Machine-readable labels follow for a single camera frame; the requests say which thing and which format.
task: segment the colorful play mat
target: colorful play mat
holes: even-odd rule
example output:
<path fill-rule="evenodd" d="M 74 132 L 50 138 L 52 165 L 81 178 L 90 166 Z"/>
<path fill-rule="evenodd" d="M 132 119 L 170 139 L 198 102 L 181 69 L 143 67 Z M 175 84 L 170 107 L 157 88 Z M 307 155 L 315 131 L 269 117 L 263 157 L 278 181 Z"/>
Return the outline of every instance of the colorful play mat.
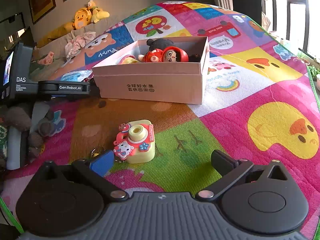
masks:
<path fill-rule="evenodd" d="M 52 79 L 90 69 L 136 40 L 192 35 L 208 36 L 210 44 L 202 105 L 107 98 L 53 101 L 56 129 L 44 151 L 6 177 L 2 198 L 9 209 L 15 214 L 17 199 L 44 160 L 68 164 L 88 157 L 97 147 L 112 149 L 119 124 L 148 119 L 154 124 L 155 158 L 149 163 L 116 163 L 105 175 L 107 180 L 129 193 L 195 194 L 220 178 L 210 163 L 214 149 L 255 164 L 278 159 L 308 200 L 301 232 L 312 239 L 320 215 L 320 113 L 315 88 L 306 65 L 249 17 L 194 2 L 152 5 L 106 30 Z"/>

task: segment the ribbed gray surface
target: ribbed gray surface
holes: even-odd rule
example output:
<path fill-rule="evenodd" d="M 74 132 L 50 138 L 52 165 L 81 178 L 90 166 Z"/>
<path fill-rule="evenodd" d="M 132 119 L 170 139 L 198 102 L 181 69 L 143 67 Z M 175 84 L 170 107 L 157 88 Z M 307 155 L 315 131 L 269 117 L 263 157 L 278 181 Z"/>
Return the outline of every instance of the ribbed gray surface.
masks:
<path fill-rule="evenodd" d="M 287 236 L 249 235 L 229 225 L 215 205 L 194 200 L 190 193 L 135 192 L 124 203 L 113 203 L 103 217 L 73 236 L 47 238 L 29 232 L 21 240 L 306 240 L 297 232 Z"/>

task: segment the hello kitty figure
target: hello kitty figure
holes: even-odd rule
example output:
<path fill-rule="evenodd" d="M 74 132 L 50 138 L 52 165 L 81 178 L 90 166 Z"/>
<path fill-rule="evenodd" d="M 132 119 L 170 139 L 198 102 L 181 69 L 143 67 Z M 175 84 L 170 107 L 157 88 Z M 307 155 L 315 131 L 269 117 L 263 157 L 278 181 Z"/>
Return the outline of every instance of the hello kitty figure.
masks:
<path fill-rule="evenodd" d="M 155 134 L 149 120 L 123 123 L 119 126 L 113 152 L 128 163 L 145 163 L 155 156 Z"/>

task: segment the pink cardboard box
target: pink cardboard box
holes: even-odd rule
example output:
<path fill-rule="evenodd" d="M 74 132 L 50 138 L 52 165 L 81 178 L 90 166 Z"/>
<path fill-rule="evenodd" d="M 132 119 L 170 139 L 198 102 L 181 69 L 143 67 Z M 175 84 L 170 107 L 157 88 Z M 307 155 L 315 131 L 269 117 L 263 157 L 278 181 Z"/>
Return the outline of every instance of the pink cardboard box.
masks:
<path fill-rule="evenodd" d="M 95 65 L 94 80 L 102 98 L 201 104 L 209 66 L 208 37 L 170 37 L 194 62 L 152 62 L 118 65 L 125 55 L 146 54 L 147 40 L 136 41 Z"/>

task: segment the black cable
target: black cable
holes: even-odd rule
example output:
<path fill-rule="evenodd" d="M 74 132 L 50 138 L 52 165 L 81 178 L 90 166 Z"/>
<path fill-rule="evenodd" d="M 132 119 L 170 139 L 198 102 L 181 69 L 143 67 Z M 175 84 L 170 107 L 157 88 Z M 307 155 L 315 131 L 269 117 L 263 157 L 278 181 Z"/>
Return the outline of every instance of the black cable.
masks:
<path fill-rule="evenodd" d="M 7 224 L 8 224 L 9 226 L 11 226 L 11 225 L 9 224 L 9 222 L 7 221 L 7 219 L 5 218 L 5 216 L 4 216 L 3 212 L 2 212 L 1 207 L 0 207 L 0 212 L 1 212 L 1 214 L 2 214 L 2 216 L 3 216 L 3 218 L 4 218 L 4 220 L 7 222 Z"/>

